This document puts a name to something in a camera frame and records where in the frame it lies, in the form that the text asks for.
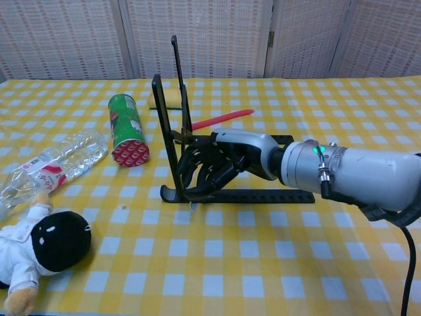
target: green can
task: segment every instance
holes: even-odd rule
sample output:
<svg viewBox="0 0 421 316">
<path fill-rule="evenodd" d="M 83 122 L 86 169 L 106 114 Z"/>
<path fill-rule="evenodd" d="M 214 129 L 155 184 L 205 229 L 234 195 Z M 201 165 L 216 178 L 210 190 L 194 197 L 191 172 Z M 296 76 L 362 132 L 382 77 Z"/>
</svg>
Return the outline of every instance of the green can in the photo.
<svg viewBox="0 0 421 316">
<path fill-rule="evenodd" d="M 117 94 L 108 102 L 112 136 L 112 158 L 123 167 L 136 167 L 149 158 L 136 102 L 127 94 Z"/>
</svg>

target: robotic arm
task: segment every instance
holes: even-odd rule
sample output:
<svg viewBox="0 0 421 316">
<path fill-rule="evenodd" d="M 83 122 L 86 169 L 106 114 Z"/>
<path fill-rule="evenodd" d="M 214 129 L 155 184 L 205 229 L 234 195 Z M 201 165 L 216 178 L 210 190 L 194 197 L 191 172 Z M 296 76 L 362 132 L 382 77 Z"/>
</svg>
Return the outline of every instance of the robotic arm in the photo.
<svg viewBox="0 0 421 316">
<path fill-rule="evenodd" d="M 315 140 L 280 147 L 268 134 L 221 128 L 197 138 L 183 153 L 178 174 L 188 187 L 201 166 L 191 200 L 223 188 L 240 172 L 356 205 L 369 221 L 405 227 L 421 217 L 421 153 L 379 151 Z"/>
</svg>

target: plush doll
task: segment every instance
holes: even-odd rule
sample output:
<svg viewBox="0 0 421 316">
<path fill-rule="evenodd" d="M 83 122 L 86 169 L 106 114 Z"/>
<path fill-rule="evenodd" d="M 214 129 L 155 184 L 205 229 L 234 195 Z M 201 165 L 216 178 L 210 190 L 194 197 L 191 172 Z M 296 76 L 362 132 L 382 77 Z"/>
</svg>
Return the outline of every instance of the plush doll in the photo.
<svg viewBox="0 0 421 316">
<path fill-rule="evenodd" d="M 0 288 L 7 289 L 6 316 L 29 315 L 38 280 L 77 264 L 89 251 L 91 229 L 77 213 L 51 213 L 48 193 L 38 193 L 28 214 L 0 230 Z"/>
</svg>

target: white outfit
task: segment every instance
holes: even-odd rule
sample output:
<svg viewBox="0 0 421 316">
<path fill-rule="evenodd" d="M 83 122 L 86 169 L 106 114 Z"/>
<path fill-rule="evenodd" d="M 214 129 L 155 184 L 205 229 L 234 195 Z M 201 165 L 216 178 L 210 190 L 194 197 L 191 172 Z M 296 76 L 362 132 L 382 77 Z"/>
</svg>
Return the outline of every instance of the white outfit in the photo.
<svg viewBox="0 0 421 316">
<path fill-rule="evenodd" d="M 39 264 L 31 238 L 33 227 L 50 212 L 50 205 L 38 203 L 19 223 L 0 230 L 0 281 L 10 285 L 9 294 L 22 288 L 38 288 L 41 275 L 56 274 Z"/>
</svg>

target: black cable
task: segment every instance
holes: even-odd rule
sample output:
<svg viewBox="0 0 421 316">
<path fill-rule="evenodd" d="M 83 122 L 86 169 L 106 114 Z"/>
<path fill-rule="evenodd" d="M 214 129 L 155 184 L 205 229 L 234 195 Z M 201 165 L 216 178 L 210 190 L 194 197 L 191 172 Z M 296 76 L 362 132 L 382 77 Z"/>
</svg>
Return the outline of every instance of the black cable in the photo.
<svg viewBox="0 0 421 316">
<path fill-rule="evenodd" d="M 403 290 L 403 297 L 402 297 L 402 308 L 401 308 L 401 316 L 406 316 L 407 309 L 408 309 L 408 302 L 409 302 L 409 292 L 410 286 L 412 284 L 412 278 L 414 277 L 415 272 L 415 263 L 416 263 L 416 248 L 414 244 L 414 240 L 409 233 L 409 230 L 406 227 L 401 227 L 403 234 L 407 238 L 408 246 L 409 246 L 409 267 L 407 273 L 407 279 L 405 281 L 405 287 Z"/>
</svg>

